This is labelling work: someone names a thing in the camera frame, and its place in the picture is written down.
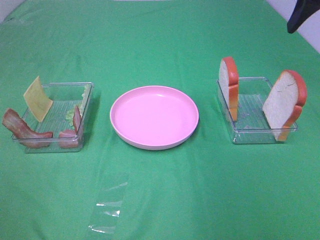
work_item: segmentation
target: plate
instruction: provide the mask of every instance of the plate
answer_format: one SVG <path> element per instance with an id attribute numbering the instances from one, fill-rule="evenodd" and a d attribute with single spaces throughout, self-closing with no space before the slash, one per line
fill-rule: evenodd
<path id="1" fill-rule="evenodd" d="M 121 95 L 110 120 L 126 143 L 140 149 L 164 150 L 187 140 L 196 129 L 199 111 L 185 93 L 168 86 L 142 86 Z"/>

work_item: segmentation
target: bacon strip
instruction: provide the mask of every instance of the bacon strip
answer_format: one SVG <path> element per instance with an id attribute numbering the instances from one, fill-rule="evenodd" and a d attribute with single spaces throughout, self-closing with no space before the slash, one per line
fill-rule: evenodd
<path id="1" fill-rule="evenodd" d="M 74 115 L 73 115 L 73 126 L 74 126 L 74 131 L 76 133 L 79 130 L 80 121 L 81 121 L 81 114 L 80 114 L 79 107 L 76 105 L 74 107 Z"/>
<path id="2" fill-rule="evenodd" d="M 59 138 L 74 138 L 77 136 L 79 126 L 81 121 L 81 114 L 78 106 L 75 106 L 74 108 L 74 115 L 73 115 L 73 127 L 74 130 L 66 129 L 64 131 L 61 131 L 59 133 Z M 71 148 L 77 148 L 79 146 L 79 140 L 74 141 L 59 141 L 59 146 L 63 149 L 71 149 Z"/>
<path id="3" fill-rule="evenodd" d="M 18 139 L 50 139 L 54 136 L 52 131 L 36 132 L 12 108 L 8 108 L 3 115 L 2 124 L 9 129 Z M 50 145 L 50 142 L 20 142 L 28 148 L 42 148 Z"/>

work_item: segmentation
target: toy bread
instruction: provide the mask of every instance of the toy bread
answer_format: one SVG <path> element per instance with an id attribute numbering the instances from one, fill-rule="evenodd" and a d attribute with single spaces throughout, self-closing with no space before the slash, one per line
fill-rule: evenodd
<path id="1" fill-rule="evenodd" d="M 302 76 L 284 70 L 272 87 L 262 110 L 271 129 L 288 129 L 298 119 L 307 100 L 307 86 Z M 289 131 L 274 132 L 277 141 L 285 141 Z"/>
<path id="2" fill-rule="evenodd" d="M 232 120 L 237 121 L 239 74 L 235 60 L 231 56 L 224 57 L 221 60 L 218 82 Z"/>

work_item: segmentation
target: green fabric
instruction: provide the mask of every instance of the green fabric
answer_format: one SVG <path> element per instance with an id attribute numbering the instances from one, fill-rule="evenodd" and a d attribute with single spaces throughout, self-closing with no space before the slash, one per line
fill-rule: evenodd
<path id="1" fill-rule="evenodd" d="M 0 25 L 0 114 L 23 114 L 42 83 L 94 82 L 90 135 L 74 153 L 25 154 L 0 127 L 0 239 L 82 240 L 103 179 L 128 175 L 114 239 L 320 238 L 320 55 L 264 0 L 27 0 Z M 305 79 L 299 129 L 283 144 L 232 144 L 217 100 L 221 58 L 241 77 Z M 199 109 L 163 151 L 112 128 L 124 92 L 164 85 Z"/>

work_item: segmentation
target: clear plastic container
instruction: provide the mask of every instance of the clear plastic container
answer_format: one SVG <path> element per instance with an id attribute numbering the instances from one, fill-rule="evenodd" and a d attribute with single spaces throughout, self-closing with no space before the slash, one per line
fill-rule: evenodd
<path id="1" fill-rule="evenodd" d="M 283 143 L 276 141 L 274 133 L 297 131 L 298 125 L 296 123 L 293 123 L 290 128 L 270 128 L 262 110 L 272 88 L 272 84 L 266 77 L 239 78 L 237 121 L 233 121 L 231 118 L 218 81 L 217 88 L 226 128 L 234 144 Z"/>
<path id="2" fill-rule="evenodd" d="M 53 132 L 53 138 L 17 138 L 12 140 L 24 148 L 26 153 L 61 153 L 77 152 L 84 144 L 84 132 L 89 118 L 89 108 L 94 89 L 92 82 L 70 82 L 43 84 L 45 94 L 53 100 L 53 104 L 42 122 L 38 122 L 30 109 L 27 108 L 22 119 L 38 133 Z M 66 129 L 73 130 L 72 123 L 66 119 L 68 111 L 74 110 L 76 105 L 83 108 L 79 130 L 74 137 L 59 137 L 59 133 Z M 43 147 L 26 147 L 26 143 L 43 143 Z"/>

